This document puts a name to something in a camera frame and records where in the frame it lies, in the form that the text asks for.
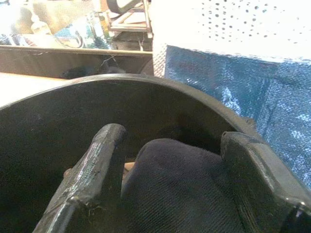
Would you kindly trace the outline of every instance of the metal frame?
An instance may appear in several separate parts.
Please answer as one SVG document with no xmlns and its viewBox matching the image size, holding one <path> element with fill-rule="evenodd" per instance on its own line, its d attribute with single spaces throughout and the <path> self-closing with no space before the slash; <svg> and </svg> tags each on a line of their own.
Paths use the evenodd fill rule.
<svg viewBox="0 0 311 233">
<path fill-rule="evenodd" d="M 143 3 L 140 3 L 136 7 L 130 9 L 128 12 L 120 16 L 118 19 L 112 22 L 109 17 L 109 10 L 105 12 L 105 18 L 108 21 L 108 29 L 110 32 L 143 32 L 147 33 L 148 38 L 152 38 L 152 28 L 150 24 L 149 18 L 149 5 L 147 0 L 142 0 Z M 145 20 L 144 24 L 126 24 L 124 21 L 129 18 L 132 14 L 137 12 L 145 12 Z"/>
</svg>

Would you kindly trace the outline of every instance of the white perforated sheet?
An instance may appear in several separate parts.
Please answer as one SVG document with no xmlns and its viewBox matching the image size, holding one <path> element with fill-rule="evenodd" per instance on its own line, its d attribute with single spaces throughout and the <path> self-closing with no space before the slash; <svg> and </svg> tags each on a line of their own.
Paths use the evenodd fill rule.
<svg viewBox="0 0 311 233">
<path fill-rule="evenodd" d="M 154 0 L 155 74 L 166 45 L 268 61 L 311 59 L 311 1 Z"/>
</svg>

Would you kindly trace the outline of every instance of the table surface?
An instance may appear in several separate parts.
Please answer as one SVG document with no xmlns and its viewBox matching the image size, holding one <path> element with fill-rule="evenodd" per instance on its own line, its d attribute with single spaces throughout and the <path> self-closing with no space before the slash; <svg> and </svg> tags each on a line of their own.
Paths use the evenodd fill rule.
<svg viewBox="0 0 311 233">
<path fill-rule="evenodd" d="M 64 84 L 65 80 L 0 73 L 0 107 Z"/>
</svg>

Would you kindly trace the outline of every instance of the dark fabric cushion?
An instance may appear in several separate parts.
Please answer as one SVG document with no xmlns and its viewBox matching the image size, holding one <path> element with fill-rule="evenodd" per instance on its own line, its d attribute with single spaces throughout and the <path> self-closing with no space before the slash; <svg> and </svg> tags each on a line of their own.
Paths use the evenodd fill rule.
<svg viewBox="0 0 311 233">
<path fill-rule="evenodd" d="M 221 157 L 171 139 L 141 149 L 121 199 L 120 232 L 244 232 Z"/>
</svg>

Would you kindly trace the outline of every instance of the blue tarp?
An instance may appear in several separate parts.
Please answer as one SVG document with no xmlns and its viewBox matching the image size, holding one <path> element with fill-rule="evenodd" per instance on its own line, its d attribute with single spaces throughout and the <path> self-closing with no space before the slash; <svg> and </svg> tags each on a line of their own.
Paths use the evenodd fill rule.
<svg viewBox="0 0 311 233">
<path fill-rule="evenodd" d="M 196 52 L 168 46 L 165 77 L 193 86 L 242 117 L 311 189 L 311 63 Z"/>
</svg>

